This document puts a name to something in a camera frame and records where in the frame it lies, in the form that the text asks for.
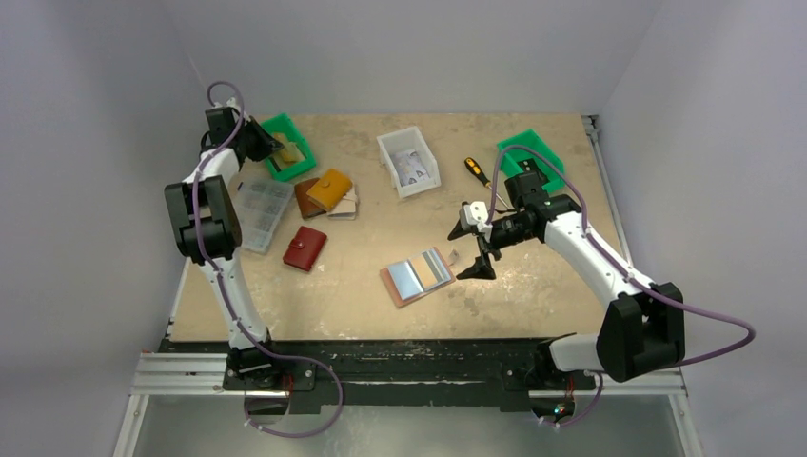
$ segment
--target wooden tabletop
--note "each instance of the wooden tabletop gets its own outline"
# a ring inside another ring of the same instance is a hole
[[[446,241],[462,201],[489,200],[489,190],[463,165],[476,158],[492,175],[496,143],[534,129],[562,159],[581,190],[593,226],[617,251],[614,221],[594,154],[577,114],[372,114],[299,115],[292,119],[319,166],[298,182],[336,168],[358,186],[359,216],[303,221],[292,199],[268,254],[243,251],[244,273],[255,307],[280,340],[409,339],[555,336],[594,332],[603,309],[577,273],[547,246],[529,241],[502,250],[495,281],[466,280],[396,308],[379,271],[436,246],[455,249],[458,273],[478,255],[467,236]],[[390,187],[379,162],[376,136],[418,126],[437,159],[442,185],[406,199]],[[245,164],[241,175],[266,175],[263,164]],[[237,184],[238,177],[231,184]],[[500,194],[505,195],[503,184]],[[310,273],[283,265],[281,257],[300,225],[323,231],[328,241]],[[210,283],[186,266],[170,340],[224,341],[227,329]]]

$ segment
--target screwdriver handle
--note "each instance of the screwdriver handle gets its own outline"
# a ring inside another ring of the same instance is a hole
[[[468,169],[468,171],[471,172],[471,174],[473,174],[477,179],[480,180],[483,186],[485,186],[486,188],[490,187],[490,180],[487,179],[487,176],[484,175],[482,169],[480,168],[479,164],[477,164],[476,160],[470,157],[465,158],[465,167]]]

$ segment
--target mustard yellow wallet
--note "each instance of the mustard yellow wallet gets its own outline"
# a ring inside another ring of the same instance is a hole
[[[329,169],[305,195],[314,205],[331,211],[352,187],[350,178],[335,169]]]

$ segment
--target white wall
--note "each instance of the white wall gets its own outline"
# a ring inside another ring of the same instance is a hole
[[[602,111],[641,268],[757,340],[687,368],[710,456],[804,455],[807,3],[668,0]],[[689,319],[690,355],[742,336]]]
[[[0,47],[0,455],[110,455],[204,93],[152,0],[0,2]]]
[[[660,0],[165,0],[263,113],[599,111]]]

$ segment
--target white bin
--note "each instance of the white bin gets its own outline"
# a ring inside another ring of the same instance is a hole
[[[398,190],[399,197],[408,197],[440,185],[437,161],[423,139],[420,129],[413,126],[378,136],[376,139],[381,149],[381,163],[389,170],[392,187]],[[416,159],[423,165],[425,175],[416,165],[410,167],[414,163],[413,160],[405,162],[404,157],[412,153],[416,153]]]

